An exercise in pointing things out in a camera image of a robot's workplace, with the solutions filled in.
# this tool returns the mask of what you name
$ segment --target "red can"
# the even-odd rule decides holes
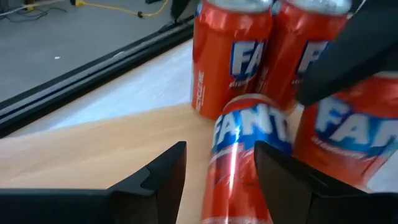
[[[398,74],[378,73],[305,108],[294,156],[365,188],[398,148]]]
[[[192,106],[217,119],[250,92],[272,26],[272,0],[204,0],[193,32]]]
[[[281,0],[272,7],[274,25],[255,92],[290,111],[303,73],[347,21],[349,0]]]
[[[288,154],[286,117],[270,99],[247,94],[231,100],[215,124],[202,224],[272,223],[254,165],[254,143]]]

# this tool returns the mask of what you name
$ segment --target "yellow cable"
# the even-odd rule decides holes
[[[166,6],[168,1],[169,0],[166,0],[166,2],[163,3],[163,6],[157,12],[148,13],[148,14],[142,14],[142,16],[155,16],[155,15],[158,15],[160,12],[162,12],[163,8]],[[77,1],[76,2],[76,6],[93,6],[93,7],[101,7],[101,8],[104,8],[104,9],[114,9],[114,10],[117,10],[117,11],[122,11],[122,12],[130,13],[130,14],[138,16],[138,12],[134,12],[132,10],[123,9],[123,8],[120,8],[120,7],[93,4],[93,3],[88,3],[88,2],[84,2],[84,1]]]

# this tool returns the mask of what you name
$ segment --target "wooden surface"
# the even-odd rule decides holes
[[[296,112],[290,119],[295,129]],[[177,223],[199,223],[214,122],[189,104],[0,140],[0,187],[105,189],[187,142]]]

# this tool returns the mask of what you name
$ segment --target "fanta logo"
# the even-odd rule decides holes
[[[348,104],[326,98],[319,102],[315,129],[319,139],[367,157],[391,155],[398,146],[398,118],[356,113]]]
[[[238,41],[232,44],[230,74],[237,81],[252,78],[261,61],[264,42]]]
[[[244,150],[263,140],[276,148],[290,153],[290,137],[285,116],[279,110],[258,104],[252,108],[232,111],[221,115],[215,124],[213,152],[240,143]]]
[[[312,63],[318,60],[319,55],[328,45],[329,41],[307,41],[297,67],[297,75],[300,78],[302,78],[303,73],[310,68]]]

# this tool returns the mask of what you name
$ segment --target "gray floor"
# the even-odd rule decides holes
[[[171,1],[160,14],[143,19],[125,12],[92,6],[74,7],[60,2],[51,6],[66,9],[67,13],[51,10],[47,16],[33,22],[1,20],[0,101],[157,31],[170,20]],[[155,12],[164,3],[146,4],[144,0],[87,2],[144,13]],[[182,17],[192,14],[196,2],[191,2]],[[17,15],[12,18],[25,19]]]

